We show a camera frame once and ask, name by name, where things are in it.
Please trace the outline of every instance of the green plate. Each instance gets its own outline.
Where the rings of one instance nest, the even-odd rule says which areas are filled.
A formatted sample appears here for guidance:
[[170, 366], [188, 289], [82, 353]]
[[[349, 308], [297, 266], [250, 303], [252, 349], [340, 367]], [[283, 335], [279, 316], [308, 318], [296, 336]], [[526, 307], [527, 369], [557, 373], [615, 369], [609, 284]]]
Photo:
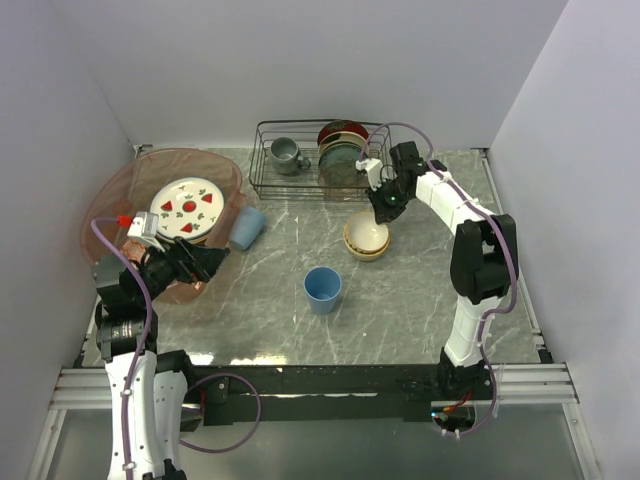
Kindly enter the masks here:
[[361, 148], [353, 143], [338, 143], [327, 148], [318, 162], [321, 184], [327, 187], [366, 187], [366, 176], [358, 175], [356, 161]]

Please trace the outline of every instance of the white wall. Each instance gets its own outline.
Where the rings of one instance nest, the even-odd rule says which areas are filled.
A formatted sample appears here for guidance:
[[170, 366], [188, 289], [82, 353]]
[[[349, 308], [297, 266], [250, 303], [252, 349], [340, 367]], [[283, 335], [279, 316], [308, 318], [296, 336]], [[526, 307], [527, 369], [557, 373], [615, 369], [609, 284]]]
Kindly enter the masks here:
[[132, 150], [50, 3], [0, 3], [0, 476], [13, 480], [90, 316], [80, 220]]
[[260, 120], [403, 120], [493, 141], [566, 0], [52, 0], [134, 143]]
[[640, 3], [571, 0], [491, 148], [606, 478], [640, 475]]

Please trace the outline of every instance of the white plate with strawberry pattern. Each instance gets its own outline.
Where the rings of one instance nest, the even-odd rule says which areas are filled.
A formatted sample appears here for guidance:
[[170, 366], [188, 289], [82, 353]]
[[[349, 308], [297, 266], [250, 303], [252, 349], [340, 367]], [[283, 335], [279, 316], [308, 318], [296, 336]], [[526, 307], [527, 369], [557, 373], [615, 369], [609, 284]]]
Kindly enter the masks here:
[[158, 215], [158, 235], [164, 240], [201, 239], [218, 221], [224, 196], [209, 180], [181, 178], [165, 185], [151, 201], [149, 211]]

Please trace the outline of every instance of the table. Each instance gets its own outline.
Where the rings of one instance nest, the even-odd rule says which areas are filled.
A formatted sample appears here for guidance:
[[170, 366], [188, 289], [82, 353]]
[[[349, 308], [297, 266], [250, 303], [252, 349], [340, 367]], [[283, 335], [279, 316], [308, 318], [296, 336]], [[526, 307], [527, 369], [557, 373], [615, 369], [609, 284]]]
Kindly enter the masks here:
[[[249, 250], [232, 251], [191, 304], [154, 302], [159, 353], [185, 349], [196, 365], [437, 363], [457, 296], [449, 278], [453, 237], [435, 213], [411, 202], [389, 226], [385, 255], [362, 263], [348, 253], [342, 230], [368, 203], [261, 201], [248, 181], [251, 149], [211, 151], [241, 168], [247, 204], [266, 214], [267, 227]], [[479, 155], [440, 151], [435, 158], [497, 211]], [[311, 313], [302, 287], [318, 265], [343, 279], [340, 302], [328, 316]], [[522, 296], [513, 312], [496, 318], [491, 334], [493, 362], [539, 361]], [[94, 332], [83, 365], [99, 364]]]

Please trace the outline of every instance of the beige bowl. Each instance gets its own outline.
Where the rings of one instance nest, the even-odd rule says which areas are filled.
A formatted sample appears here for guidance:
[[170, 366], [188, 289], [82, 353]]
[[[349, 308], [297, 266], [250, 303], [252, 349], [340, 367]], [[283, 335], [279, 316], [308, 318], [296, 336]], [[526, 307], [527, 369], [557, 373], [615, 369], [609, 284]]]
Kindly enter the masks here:
[[349, 245], [361, 253], [376, 253], [388, 243], [391, 236], [389, 228], [376, 224], [373, 212], [369, 211], [351, 215], [345, 232]]
[[389, 248], [389, 244], [391, 243], [391, 235], [389, 235], [387, 243], [380, 250], [375, 253], [362, 253], [349, 244], [349, 241], [347, 240], [347, 227], [344, 228], [342, 236], [344, 244], [346, 245], [347, 250], [349, 250], [349, 253], [361, 262], [373, 262], [374, 260], [377, 260], [382, 256], [384, 252], [387, 251], [387, 248]]

